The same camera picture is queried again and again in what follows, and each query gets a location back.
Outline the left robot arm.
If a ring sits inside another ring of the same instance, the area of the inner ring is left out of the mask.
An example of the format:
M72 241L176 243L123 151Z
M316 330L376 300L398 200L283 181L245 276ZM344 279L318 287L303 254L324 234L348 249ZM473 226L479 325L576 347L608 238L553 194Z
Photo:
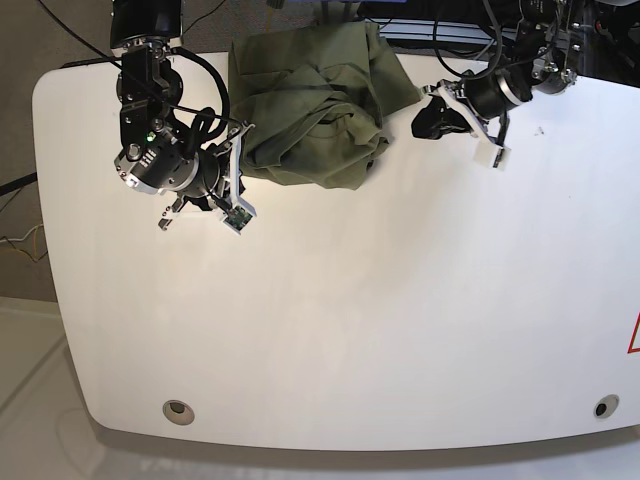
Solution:
M449 134L469 134L506 152L509 113L533 99L533 92L559 94L577 79L572 56L580 45L572 40L569 1L519 1L516 35L508 39L489 1L482 11L491 38L488 64L478 72L457 71L448 64L436 40L442 6L434 19L434 53L445 71L455 77L428 85L422 93L428 105L414 118L412 135L423 140L439 140Z

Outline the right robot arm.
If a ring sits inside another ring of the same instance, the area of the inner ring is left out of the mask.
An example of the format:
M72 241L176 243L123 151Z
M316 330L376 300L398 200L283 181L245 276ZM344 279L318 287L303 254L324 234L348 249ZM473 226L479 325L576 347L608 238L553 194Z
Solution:
M113 4L110 48L121 62L116 92L122 145L114 166L132 190L175 194L158 223L161 230L192 204L240 233L256 215L242 197L240 169L243 138L254 126L231 117L229 93L218 70L183 48L182 12L180 1ZM184 83L172 66L173 54L212 77L219 110L193 110L189 124L176 117Z

